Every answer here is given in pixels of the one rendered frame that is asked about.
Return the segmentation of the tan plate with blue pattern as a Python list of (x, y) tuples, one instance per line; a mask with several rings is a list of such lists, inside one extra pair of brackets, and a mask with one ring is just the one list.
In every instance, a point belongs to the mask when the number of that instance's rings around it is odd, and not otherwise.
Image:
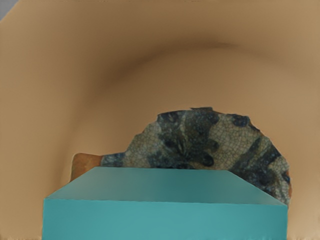
[(320, 240), (320, 0), (19, 0), (0, 21), (0, 240), (41, 238), (75, 154), (200, 107), (271, 139), (288, 238)]

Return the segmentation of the teal cube block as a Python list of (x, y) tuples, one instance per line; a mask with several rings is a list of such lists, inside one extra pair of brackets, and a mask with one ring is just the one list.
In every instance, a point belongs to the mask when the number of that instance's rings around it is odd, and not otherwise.
[(42, 240), (287, 240), (288, 207), (226, 170), (95, 167), (43, 201)]

